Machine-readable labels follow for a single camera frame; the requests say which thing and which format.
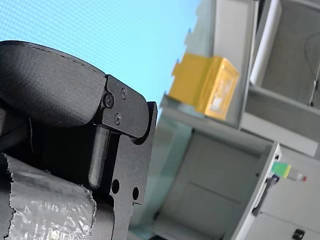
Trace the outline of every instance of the shelf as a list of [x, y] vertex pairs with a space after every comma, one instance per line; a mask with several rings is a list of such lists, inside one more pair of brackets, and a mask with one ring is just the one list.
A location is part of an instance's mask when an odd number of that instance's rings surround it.
[[250, 86], [245, 111], [320, 142], [320, 110], [270, 90]]
[[163, 97], [160, 107], [162, 108], [161, 116], [185, 124], [220, 141], [228, 142], [235, 147], [260, 154], [266, 149], [266, 146], [271, 145], [267, 140], [207, 118], [195, 112], [191, 106], [179, 103], [167, 95]]

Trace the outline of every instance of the gray wall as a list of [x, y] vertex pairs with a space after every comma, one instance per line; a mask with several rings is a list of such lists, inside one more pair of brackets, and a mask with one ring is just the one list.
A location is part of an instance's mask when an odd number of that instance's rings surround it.
[[[307, 38], [320, 32], [320, 12], [288, 0], [282, 0], [281, 4], [282, 15], [262, 87], [308, 103], [314, 77], [304, 48]], [[316, 74], [320, 34], [308, 41], [306, 52]], [[315, 95], [314, 104], [320, 108], [320, 91]]]

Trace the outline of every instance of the white pipe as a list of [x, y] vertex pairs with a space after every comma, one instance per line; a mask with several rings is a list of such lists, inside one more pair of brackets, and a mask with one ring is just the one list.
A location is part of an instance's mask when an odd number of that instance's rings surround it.
[[272, 0], [250, 76], [250, 82], [258, 87], [262, 85], [262, 81], [265, 76], [271, 50], [278, 30], [281, 12], [282, 8], [280, 1]]

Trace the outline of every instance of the screw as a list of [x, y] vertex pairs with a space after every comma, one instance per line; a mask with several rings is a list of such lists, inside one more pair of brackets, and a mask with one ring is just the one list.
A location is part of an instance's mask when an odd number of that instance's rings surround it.
[[114, 122], [116, 125], [119, 125], [121, 122], [121, 115], [119, 113], [114, 115]]
[[114, 106], [114, 96], [111, 93], [108, 93], [107, 95], [104, 96], [104, 104], [108, 108], [112, 108]]
[[122, 97], [122, 99], [125, 100], [127, 98], [127, 95], [128, 95], [128, 91], [127, 91], [127, 89], [125, 87], [123, 87], [121, 89], [121, 97]]

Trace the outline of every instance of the black padded cushion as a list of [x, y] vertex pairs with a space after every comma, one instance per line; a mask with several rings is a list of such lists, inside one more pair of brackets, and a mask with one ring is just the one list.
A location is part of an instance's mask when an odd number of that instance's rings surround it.
[[105, 83], [101, 70], [74, 56], [28, 42], [0, 42], [0, 98], [44, 124], [88, 123]]

